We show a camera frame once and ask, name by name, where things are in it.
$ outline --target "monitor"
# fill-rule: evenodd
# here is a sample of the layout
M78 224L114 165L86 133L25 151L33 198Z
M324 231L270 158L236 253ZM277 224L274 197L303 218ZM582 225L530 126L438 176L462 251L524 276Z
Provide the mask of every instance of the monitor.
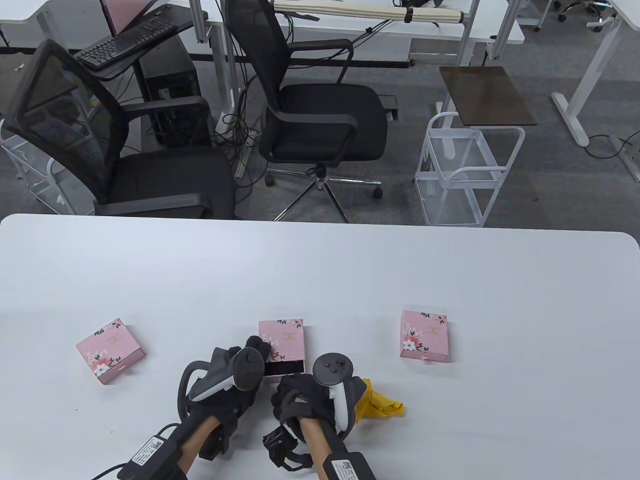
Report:
M113 36L147 11L156 0L100 0Z

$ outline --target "chair seat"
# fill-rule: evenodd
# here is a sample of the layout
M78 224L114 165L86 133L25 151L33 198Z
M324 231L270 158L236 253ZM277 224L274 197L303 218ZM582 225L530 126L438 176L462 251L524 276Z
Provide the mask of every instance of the chair seat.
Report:
M211 147L188 147L124 157L115 166L109 202L200 193L213 218L235 218L236 192L231 165Z
M358 132L343 161L376 160L387 143L387 116L378 94L363 85L312 83L280 90L286 113L346 113L358 121ZM329 163L340 149L346 125L291 124L267 115L262 137L274 138L272 155L283 163Z

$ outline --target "white cart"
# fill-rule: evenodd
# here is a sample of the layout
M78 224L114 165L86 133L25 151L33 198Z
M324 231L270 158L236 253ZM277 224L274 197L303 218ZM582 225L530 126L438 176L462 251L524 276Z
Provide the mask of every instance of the white cart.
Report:
M422 212L428 225L482 227L520 151L525 133L520 127L434 128L440 119L448 116L456 117L458 113L443 112L434 116L422 144L415 172ZM497 164L483 130L518 134L505 166ZM453 142L455 156L451 159L444 154L445 141ZM476 198L477 189L493 190L484 211Z

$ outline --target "forearm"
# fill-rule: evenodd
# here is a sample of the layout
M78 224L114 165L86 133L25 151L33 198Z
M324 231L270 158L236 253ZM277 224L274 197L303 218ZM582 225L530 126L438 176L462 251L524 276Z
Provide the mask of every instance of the forearm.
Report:
M194 460L198 456L198 452L202 448L209 434L220 425L220 422L214 417L209 417L195 431L191 438L182 445L182 457L178 461L178 467L186 474Z
M327 443L320 422L316 419L300 419L300 428L305 442L309 446L311 457L314 459L319 480L328 480L324 472L323 463L331 454L331 447Z

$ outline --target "yellow cloth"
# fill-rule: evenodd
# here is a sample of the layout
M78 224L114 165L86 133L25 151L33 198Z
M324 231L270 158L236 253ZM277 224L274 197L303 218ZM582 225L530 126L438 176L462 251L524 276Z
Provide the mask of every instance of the yellow cloth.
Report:
M367 391L356 405L356 423L363 417L384 419L387 417L404 417L404 404L380 395L371 388L371 380L364 379Z

